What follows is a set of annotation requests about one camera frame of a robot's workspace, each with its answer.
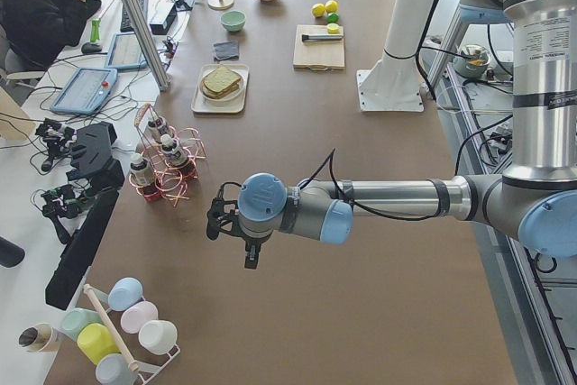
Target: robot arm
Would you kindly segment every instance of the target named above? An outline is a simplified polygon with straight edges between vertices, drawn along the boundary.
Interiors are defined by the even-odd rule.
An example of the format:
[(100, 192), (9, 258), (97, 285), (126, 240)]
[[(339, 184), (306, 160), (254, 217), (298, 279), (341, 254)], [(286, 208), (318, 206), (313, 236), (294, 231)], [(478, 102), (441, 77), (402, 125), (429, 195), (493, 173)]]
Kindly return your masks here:
[[(234, 209), (228, 213), (222, 196), (213, 201), (209, 237), (241, 236), (245, 266), (256, 268), (273, 230), (342, 243), (353, 214), (370, 209), (413, 221), (452, 215), (490, 225), (542, 254), (577, 254), (577, 0), (462, 0), (462, 17), (515, 24), (513, 160), (502, 176), (286, 188), (272, 175), (257, 174), (244, 182), (238, 201), (229, 202)], [(231, 222), (233, 230), (226, 231)]]

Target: green bowl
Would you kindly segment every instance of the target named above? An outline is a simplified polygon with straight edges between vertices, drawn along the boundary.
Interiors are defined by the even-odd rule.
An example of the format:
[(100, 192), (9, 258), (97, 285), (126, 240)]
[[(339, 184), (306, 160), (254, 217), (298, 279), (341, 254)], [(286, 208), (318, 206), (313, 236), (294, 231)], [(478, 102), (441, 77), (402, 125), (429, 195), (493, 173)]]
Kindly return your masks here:
[(229, 11), (220, 16), (220, 23), (228, 32), (238, 32), (244, 27), (246, 17), (240, 11)]

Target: man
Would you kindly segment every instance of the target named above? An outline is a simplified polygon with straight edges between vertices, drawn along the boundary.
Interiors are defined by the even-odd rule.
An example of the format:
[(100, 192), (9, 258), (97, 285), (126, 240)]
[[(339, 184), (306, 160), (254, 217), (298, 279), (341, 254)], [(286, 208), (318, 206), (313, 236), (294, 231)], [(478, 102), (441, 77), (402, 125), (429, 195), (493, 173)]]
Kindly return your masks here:
[(2, 0), (2, 25), (28, 70), (45, 70), (62, 49), (75, 46), (100, 0)]

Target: brown table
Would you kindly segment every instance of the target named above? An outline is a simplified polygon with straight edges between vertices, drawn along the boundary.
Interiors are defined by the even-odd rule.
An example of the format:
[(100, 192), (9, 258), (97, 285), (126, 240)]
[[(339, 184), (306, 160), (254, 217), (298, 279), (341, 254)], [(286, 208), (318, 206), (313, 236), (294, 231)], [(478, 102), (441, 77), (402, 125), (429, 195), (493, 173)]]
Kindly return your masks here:
[[(422, 114), (358, 107), (354, 75), (380, 58), (394, 0), (338, 0), (345, 71), (293, 70), (296, 26), (314, 23), (310, 6), (324, 1), (235, 0), (247, 14), (235, 35), (197, 0), (157, 110), (177, 128), (196, 127), (208, 161), (176, 209), (124, 187), (88, 282), (109, 290), (134, 276), (177, 325), (182, 353), (158, 385), (517, 383), (469, 224), (357, 217), (341, 246), (274, 234), (257, 270), (243, 268), (239, 238), (207, 240), (222, 182), (268, 171), (294, 185), (334, 147), (342, 179), (452, 176), (434, 104)], [(239, 62), (250, 67), (244, 111), (193, 115), (198, 72), (212, 63), (212, 44), (227, 40), (240, 42)], [(67, 341), (46, 383), (91, 377), (94, 366)]]

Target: folded cloth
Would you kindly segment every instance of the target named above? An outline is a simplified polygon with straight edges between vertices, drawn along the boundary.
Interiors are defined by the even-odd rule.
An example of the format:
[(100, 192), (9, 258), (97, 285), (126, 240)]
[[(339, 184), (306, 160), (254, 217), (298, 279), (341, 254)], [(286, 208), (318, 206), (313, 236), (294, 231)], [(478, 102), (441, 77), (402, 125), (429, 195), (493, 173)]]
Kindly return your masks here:
[(215, 60), (238, 59), (238, 41), (215, 42)]

